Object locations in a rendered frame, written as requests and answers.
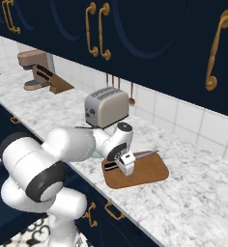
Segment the brown wooden cutting board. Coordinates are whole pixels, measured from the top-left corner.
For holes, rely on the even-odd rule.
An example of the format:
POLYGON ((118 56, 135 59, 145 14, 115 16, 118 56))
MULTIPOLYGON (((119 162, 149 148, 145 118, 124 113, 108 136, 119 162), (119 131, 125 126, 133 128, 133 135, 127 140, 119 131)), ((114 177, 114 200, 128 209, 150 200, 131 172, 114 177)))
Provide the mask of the brown wooden cutting board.
POLYGON ((169 176, 169 170, 158 152, 136 160, 134 162, 134 171, 130 176, 125 176, 119 167, 110 171, 104 171, 104 165, 112 162, 114 161, 106 161, 103 159, 101 167, 105 183, 114 189, 160 181, 167 179, 169 176))

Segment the navy drawer front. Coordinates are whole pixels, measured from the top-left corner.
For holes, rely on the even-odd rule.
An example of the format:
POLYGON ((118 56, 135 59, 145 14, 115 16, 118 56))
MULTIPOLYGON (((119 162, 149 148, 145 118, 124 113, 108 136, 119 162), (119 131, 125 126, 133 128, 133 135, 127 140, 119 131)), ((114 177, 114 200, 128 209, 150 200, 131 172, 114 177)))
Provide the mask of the navy drawer front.
POLYGON ((97 194, 97 208, 100 213, 101 247, 158 247, 146 234, 136 227, 127 217, 114 219, 104 208, 107 200, 97 194))

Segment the copper hanging spoon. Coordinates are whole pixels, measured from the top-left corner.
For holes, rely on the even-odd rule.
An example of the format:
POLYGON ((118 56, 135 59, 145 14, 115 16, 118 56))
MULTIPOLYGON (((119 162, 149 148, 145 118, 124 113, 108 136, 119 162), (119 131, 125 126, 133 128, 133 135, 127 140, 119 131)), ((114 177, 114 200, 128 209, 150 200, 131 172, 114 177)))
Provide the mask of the copper hanging spoon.
POLYGON ((130 98, 128 100, 129 105, 134 106, 135 99, 133 98, 133 82, 130 83, 130 98))

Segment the black-handled knife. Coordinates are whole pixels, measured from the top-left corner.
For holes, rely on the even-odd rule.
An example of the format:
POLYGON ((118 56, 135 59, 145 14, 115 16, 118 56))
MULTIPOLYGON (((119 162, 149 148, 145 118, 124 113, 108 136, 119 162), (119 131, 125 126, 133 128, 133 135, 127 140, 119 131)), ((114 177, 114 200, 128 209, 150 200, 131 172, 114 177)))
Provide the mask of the black-handled knife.
MULTIPOLYGON (((134 155, 135 161, 138 160, 138 159, 141 159, 143 157, 155 154, 157 152, 158 151, 146 151, 144 153, 135 154, 134 155)), ((118 168, 118 164, 115 163, 115 162, 107 163, 107 164, 104 165, 104 171, 110 171, 110 170, 113 170, 113 169, 116 169, 116 168, 118 168)))

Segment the brown stand mixer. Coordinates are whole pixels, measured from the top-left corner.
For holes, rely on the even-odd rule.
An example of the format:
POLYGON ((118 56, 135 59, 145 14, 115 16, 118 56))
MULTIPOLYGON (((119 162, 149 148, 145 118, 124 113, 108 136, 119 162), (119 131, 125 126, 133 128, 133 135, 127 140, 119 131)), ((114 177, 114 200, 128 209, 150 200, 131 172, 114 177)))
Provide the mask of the brown stand mixer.
POLYGON ((46 69, 54 72, 54 63, 52 59, 52 55, 46 53, 45 51, 34 49, 30 51, 20 52, 17 55, 19 64, 25 70, 31 70, 33 72, 33 79, 27 81, 24 84, 24 89, 26 91, 35 91, 37 89, 47 87, 48 83, 37 75, 37 65, 41 65, 46 69))

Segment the wooden knife block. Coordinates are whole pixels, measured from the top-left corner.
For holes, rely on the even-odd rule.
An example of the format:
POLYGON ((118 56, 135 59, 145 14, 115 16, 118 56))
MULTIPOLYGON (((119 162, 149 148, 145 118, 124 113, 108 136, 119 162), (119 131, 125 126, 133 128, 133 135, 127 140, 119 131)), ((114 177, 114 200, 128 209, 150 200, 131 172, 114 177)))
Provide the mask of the wooden knife block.
POLYGON ((53 94, 57 95, 64 91, 73 89, 73 85, 44 66, 36 64, 33 65, 33 69, 35 70, 35 73, 39 79, 39 83, 43 87, 48 86, 49 91, 53 94))

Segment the navy base cupboard door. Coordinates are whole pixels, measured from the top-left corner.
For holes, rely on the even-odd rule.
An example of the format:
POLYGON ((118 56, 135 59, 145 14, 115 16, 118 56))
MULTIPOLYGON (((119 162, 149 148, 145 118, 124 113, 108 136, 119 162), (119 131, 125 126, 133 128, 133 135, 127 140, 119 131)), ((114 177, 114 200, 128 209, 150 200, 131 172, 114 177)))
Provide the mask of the navy base cupboard door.
MULTIPOLYGON (((83 193, 87 197, 87 207, 89 208, 91 202, 96 203, 94 199, 93 187, 80 175, 78 175, 74 170, 67 170, 66 186, 75 189, 83 193)), ((76 220, 76 227, 86 236, 86 238, 94 245, 94 247, 100 247, 100 235, 99 226, 100 223, 97 219, 97 208, 91 210, 92 219, 98 222, 98 226, 91 228, 87 219, 82 218, 82 216, 76 220)))

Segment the silver toaster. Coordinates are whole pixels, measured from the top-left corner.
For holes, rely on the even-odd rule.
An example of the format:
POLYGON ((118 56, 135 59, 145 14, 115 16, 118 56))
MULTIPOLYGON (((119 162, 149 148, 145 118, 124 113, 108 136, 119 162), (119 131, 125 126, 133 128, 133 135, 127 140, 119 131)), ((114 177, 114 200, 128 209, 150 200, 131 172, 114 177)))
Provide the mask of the silver toaster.
POLYGON ((107 128, 128 116, 128 94, 105 87, 87 95, 84 108, 87 124, 107 128))

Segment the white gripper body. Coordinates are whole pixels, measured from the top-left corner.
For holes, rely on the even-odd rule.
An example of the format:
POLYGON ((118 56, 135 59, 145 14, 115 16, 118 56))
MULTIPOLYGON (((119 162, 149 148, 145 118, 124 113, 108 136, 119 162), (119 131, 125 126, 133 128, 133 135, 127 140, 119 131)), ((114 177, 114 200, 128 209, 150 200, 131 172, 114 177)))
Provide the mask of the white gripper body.
POLYGON ((133 162, 122 163, 121 161, 118 161, 117 164, 118 164, 121 172, 125 176, 130 176, 134 171, 134 163, 133 162))

